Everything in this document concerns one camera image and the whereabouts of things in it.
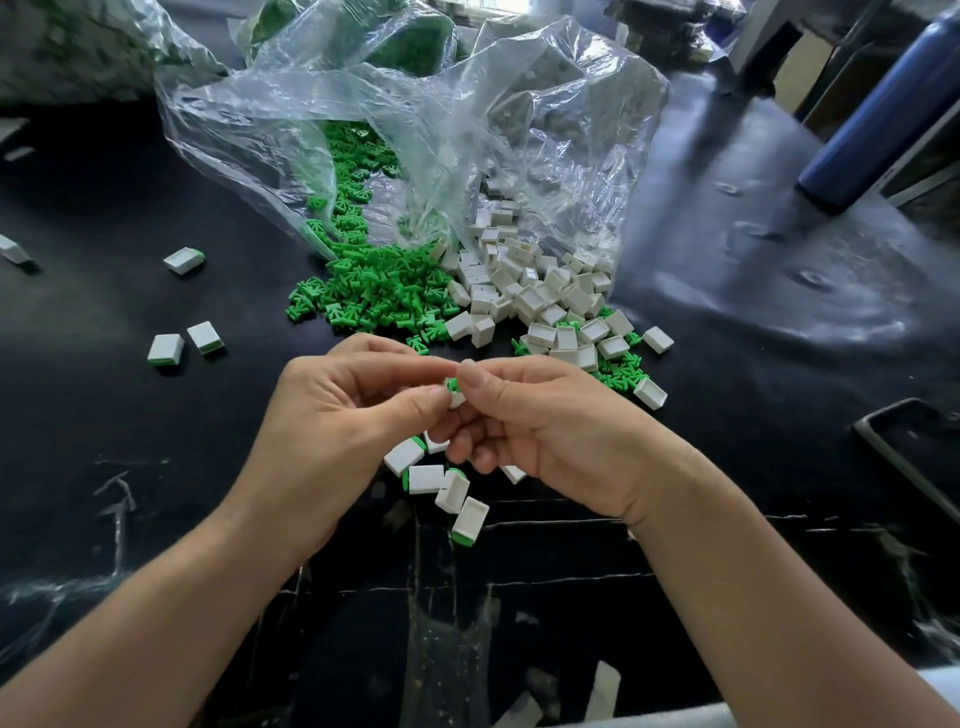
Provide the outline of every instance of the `forearm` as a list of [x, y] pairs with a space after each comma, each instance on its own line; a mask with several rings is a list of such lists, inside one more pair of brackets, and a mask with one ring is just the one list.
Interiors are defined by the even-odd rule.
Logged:
[[180, 728], [292, 565], [211, 518], [131, 576], [0, 691], [21, 728]]
[[705, 463], [634, 528], [741, 728], [960, 725]]

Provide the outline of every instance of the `black table surface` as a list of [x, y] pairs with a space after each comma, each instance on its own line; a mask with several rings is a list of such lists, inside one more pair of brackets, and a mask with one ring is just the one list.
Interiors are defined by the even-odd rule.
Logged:
[[[284, 363], [340, 338], [283, 315], [322, 264], [178, 158], [152, 104], [34, 119], [17, 141], [36, 153], [0, 163], [0, 232], [40, 265], [0, 265], [5, 676], [216, 505]], [[931, 625], [960, 612], [960, 529], [851, 424], [904, 397], [955, 406], [960, 250], [879, 198], [815, 210], [793, 182], [818, 146], [770, 101], [675, 75], [613, 304], [677, 341], [644, 356], [669, 393], [656, 417], [911, 664], [935, 665], [951, 654]], [[185, 245], [207, 263], [181, 279], [161, 259]], [[206, 320], [224, 355], [147, 364], [155, 334]], [[480, 355], [505, 355], [519, 326]], [[480, 726], [532, 689], [578, 720], [597, 660], [623, 674], [618, 715], [718, 699], [621, 524], [532, 478], [471, 492], [499, 525], [451, 549], [449, 518], [397, 505], [381, 474], [252, 630], [211, 714], [292, 703], [295, 725]]]

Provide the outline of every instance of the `right hand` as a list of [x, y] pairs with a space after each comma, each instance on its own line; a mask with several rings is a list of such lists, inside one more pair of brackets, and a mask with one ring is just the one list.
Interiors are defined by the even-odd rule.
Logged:
[[464, 361], [467, 401], [430, 429], [452, 463], [516, 465], [596, 513], [640, 525], [709, 468], [685, 440], [586, 372], [547, 356]]

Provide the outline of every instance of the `fingernail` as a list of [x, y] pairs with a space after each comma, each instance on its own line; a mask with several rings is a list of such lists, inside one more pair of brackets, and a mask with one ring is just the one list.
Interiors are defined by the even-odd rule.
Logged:
[[460, 371], [457, 372], [457, 381], [465, 384], [467, 387], [479, 389], [487, 380], [487, 373], [482, 367], [478, 367], [472, 359], [464, 359], [460, 362]]

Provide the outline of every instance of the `green plastic part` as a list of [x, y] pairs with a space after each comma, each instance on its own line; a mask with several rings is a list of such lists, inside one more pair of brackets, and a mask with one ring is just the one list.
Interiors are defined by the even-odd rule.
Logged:
[[460, 546], [473, 546], [473, 541], [462, 534], [450, 531], [450, 541], [454, 544], [460, 544]]

